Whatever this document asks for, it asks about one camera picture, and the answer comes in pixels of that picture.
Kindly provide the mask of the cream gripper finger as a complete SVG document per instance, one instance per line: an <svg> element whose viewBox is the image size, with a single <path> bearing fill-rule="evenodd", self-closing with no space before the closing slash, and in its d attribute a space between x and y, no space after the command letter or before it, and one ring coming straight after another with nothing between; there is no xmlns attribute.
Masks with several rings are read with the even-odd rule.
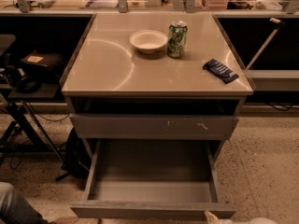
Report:
<svg viewBox="0 0 299 224"><path fill-rule="evenodd" d="M204 214L206 216L207 224L215 224L218 220L218 218L209 211L205 211Z"/></svg>

